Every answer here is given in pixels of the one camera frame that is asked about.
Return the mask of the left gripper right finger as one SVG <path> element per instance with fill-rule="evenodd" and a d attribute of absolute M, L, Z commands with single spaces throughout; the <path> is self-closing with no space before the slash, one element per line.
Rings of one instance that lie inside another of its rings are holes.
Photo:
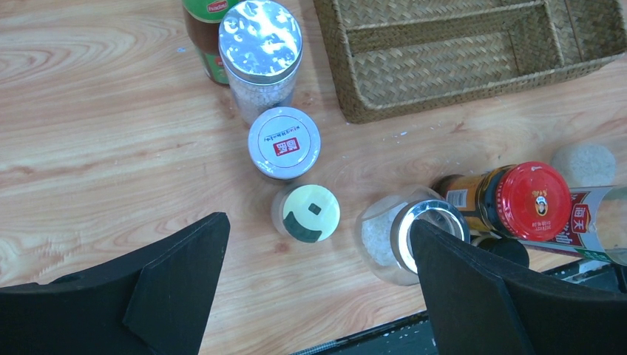
<path fill-rule="evenodd" d="M 569 283 L 425 220 L 410 242 L 440 354 L 624 354 L 626 295 Z"/>

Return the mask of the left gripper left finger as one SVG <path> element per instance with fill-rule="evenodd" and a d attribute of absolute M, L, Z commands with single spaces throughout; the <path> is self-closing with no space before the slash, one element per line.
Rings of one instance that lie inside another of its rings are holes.
<path fill-rule="evenodd" d="M 231 225 L 212 213 L 47 284 L 1 289 L 3 354 L 198 354 Z"/>

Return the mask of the red cap sauce bottle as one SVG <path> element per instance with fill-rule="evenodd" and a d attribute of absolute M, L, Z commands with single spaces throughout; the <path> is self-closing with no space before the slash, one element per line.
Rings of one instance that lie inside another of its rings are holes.
<path fill-rule="evenodd" d="M 460 211 L 471 230 L 520 240 L 544 242 L 557 236 L 572 207 L 562 174 L 539 161 L 482 175 L 448 175 L 430 188 Z"/>

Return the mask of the tall black cap oil bottle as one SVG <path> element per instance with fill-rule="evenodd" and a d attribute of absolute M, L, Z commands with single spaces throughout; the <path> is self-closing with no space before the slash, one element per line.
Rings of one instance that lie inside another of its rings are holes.
<path fill-rule="evenodd" d="M 531 249 L 626 265 L 626 186 L 570 189 L 569 221 L 551 240 L 522 243 Z"/>

